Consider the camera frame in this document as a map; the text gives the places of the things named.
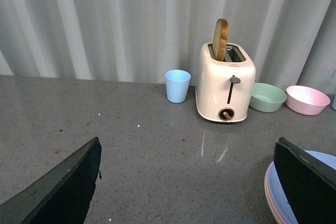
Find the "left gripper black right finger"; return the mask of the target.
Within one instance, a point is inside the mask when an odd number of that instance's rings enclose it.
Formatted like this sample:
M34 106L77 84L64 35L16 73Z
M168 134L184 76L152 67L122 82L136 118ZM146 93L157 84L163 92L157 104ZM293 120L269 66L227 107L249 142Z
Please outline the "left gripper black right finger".
M335 223L335 169L281 137L274 164L298 223Z

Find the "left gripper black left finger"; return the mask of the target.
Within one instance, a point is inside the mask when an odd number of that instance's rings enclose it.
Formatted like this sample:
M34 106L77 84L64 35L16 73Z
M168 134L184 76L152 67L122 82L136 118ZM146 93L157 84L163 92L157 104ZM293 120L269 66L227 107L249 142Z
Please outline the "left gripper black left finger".
M1 223L84 223L101 177L101 152L94 137L1 204Z

